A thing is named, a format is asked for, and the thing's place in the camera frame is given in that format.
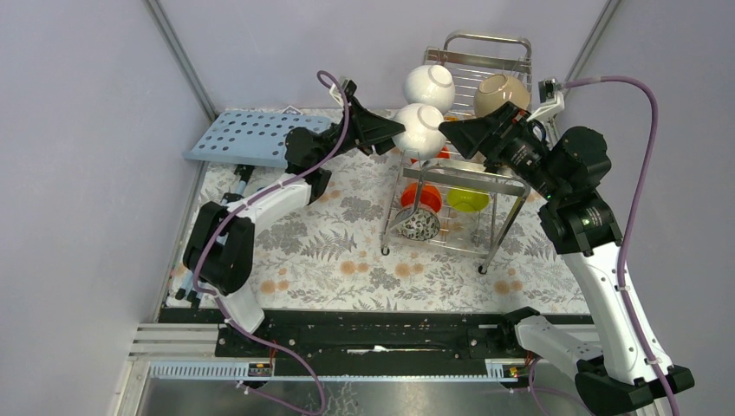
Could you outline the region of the white bowl front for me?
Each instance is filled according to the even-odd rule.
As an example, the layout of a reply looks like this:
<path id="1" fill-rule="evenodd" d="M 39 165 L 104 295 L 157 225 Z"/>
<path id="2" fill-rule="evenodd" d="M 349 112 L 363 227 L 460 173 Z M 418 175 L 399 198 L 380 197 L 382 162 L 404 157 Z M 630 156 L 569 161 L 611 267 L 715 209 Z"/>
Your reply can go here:
<path id="1" fill-rule="evenodd" d="M 405 128 L 393 137 L 395 146 L 413 159 L 432 159 L 446 144 L 446 137 L 439 130 L 444 116 L 436 107 L 409 104 L 398 110 L 393 120 Z"/>

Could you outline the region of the white bowl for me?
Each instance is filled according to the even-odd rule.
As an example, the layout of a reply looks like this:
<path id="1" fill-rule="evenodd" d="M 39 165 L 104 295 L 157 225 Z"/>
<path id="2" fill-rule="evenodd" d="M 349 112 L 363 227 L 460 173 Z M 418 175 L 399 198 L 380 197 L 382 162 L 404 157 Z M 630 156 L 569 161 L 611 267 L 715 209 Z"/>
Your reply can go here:
<path id="1" fill-rule="evenodd" d="M 456 87 L 450 71 L 441 65 L 421 65 L 403 81 L 402 92 L 408 104 L 426 104 L 447 114 L 455 99 Z"/>
<path id="2" fill-rule="evenodd" d="M 413 159 L 432 159 L 446 144 L 446 137 L 439 130 L 444 116 L 436 107 L 409 104 L 398 110 L 393 120 L 405 128 L 393 137 L 395 146 Z"/>

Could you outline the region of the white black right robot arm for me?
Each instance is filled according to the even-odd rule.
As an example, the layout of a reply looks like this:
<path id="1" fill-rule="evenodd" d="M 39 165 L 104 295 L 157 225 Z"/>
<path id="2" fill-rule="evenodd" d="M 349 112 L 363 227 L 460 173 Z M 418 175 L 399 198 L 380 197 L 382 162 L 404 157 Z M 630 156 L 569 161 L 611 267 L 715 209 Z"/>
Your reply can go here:
<path id="1" fill-rule="evenodd" d="M 657 341 L 621 259 L 624 237 L 597 191 L 612 166 L 603 136 L 572 127 L 549 146 L 512 103 L 481 118 L 445 121 L 439 130 L 463 157 L 481 154 L 486 166 L 508 166 L 544 197 L 541 226 L 575 277 L 600 339 L 590 347 L 523 308 L 498 331 L 500 351 L 543 357 L 574 381 L 595 415 L 632 412 L 692 388 L 692 372 Z"/>

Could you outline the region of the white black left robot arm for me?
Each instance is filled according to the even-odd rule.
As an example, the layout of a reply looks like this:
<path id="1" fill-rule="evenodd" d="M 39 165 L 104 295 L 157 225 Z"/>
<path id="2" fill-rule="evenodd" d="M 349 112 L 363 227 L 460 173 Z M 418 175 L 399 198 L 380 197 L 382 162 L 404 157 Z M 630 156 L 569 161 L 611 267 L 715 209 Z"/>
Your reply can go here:
<path id="1" fill-rule="evenodd" d="M 310 205 L 327 190 L 331 172 L 323 164 L 353 149 L 382 155 L 405 132 L 394 120 L 375 114 L 355 97 L 346 80 L 338 93 L 342 117 L 327 127 L 294 125 L 284 136 L 286 169 L 271 185 L 227 205 L 209 202 L 197 215 L 183 255 L 194 287 L 215 298 L 227 323 L 239 330 L 236 345 L 249 356 L 263 353 L 269 334 L 259 327 L 264 312 L 246 287 L 257 236 L 287 214 Z"/>

